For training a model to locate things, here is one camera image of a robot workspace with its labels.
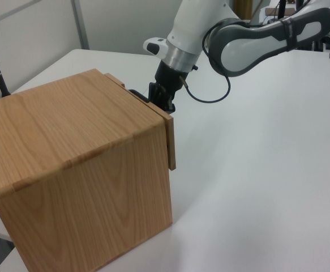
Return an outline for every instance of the box lid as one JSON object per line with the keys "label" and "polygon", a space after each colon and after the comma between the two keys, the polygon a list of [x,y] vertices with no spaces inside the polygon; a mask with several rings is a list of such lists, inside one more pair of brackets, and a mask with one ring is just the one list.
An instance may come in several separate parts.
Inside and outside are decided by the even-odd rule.
{"label": "box lid", "polygon": [[163,123],[97,70],[0,99],[0,198]]}

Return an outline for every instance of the wooden panel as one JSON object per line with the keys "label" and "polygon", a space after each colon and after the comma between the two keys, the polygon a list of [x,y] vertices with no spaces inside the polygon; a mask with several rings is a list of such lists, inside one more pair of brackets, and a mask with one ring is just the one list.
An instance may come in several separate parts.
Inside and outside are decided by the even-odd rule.
{"label": "wooden panel", "polygon": [[234,0],[233,11],[242,20],[250,20],[252,12],[253,1],[252,0]]}
{"label": "wooden panel", "polygon": [[93,271],[172,223],[163,124],[0,199],[29,271]]}
{"label": "wooden panel", "polygon": [[159,123],[97,70],[0,99],[0,198]]}
{"label": "wooden panel", "polygon": [[[108,78],[116,82],[118,85],[122,86],[125,89],[125,84],[122,83],[119,79],[115,78],[111,74],[105,74]],[[141,98],[137,97],[127,89],[125,89],[128,93],[130,93],[133,97],[141,101],[144,105],[152,109],[158,115],[160,115],[165,121],[166,127],[166,139],[167,139],[167,149],[168,149],[168,160],[169,160],[169,169],[176,169],[176,157],[175,157],[175,135],[174,135],[174,119],[171,115],[154,105],[154,103],[146,103]]]}
{"label": "wooden panel", "polygon": [[[278,16],[278,9],[275,9],[273,7],[267,7],[265,9],[265,15],[266,16]],[[284,16],[291,16],[295,13],[295,8],[294,7],[286,7],[284,11]]]}

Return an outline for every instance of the table surface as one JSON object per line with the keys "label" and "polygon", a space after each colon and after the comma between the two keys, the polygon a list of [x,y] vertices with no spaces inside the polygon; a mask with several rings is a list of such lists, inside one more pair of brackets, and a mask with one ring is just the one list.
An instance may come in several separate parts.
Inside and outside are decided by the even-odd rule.
{"label": "table surface", "polygon": [[[158,60],[75,50],[19,91],[92,68],[146,93]],[[226,81],[204,56],[188,76],[214,99]],[[231,78],[217,104],[177,107],[174,224],[100,271],[330,271],[330,59],[293,51]],[[27,271],[14,250],[0,271]]]}

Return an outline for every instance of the white wall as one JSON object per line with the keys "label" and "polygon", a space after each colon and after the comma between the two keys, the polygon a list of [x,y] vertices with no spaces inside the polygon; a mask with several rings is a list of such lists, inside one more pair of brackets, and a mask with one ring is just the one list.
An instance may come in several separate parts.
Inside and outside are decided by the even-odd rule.
{"label": "white wall", "polygon": [[181,0],[80,0],[89,48],[145,54],[143,42],[170,33]]}
{"label": "white wall", "polygon": [[70,0],[41,0],[0,21],[0,68],[10,92],[77,48]]}

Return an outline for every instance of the robotic arm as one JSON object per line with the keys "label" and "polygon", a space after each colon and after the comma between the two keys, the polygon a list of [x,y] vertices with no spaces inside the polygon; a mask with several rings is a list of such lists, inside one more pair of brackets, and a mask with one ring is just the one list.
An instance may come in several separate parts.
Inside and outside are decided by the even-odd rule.
{"label": "robotic arm", "polygon": [[221,75],[236,77],[259,62],[321,39],[330,33],[330,0],[309,0],[294,15],[259,28],[249,28],[225,0],[184,0],[167,39],[152,38],[144,49],[161,62],[150,83],[149,100],[175,111],[172,100],[207,43],[208,57]]}

